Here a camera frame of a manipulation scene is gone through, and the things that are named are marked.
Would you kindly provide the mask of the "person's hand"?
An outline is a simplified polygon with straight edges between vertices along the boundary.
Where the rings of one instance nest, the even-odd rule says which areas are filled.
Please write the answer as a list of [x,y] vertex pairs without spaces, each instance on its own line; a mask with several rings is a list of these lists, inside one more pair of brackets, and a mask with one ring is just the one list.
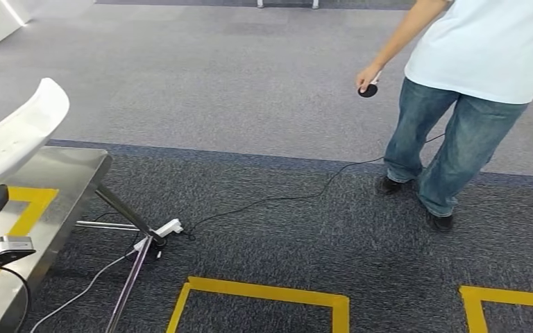
[[382,65],[370,64],[359,72],[355,79],[355,84],[360,92],[364,92],[367,87],[378,77],[382,70]]

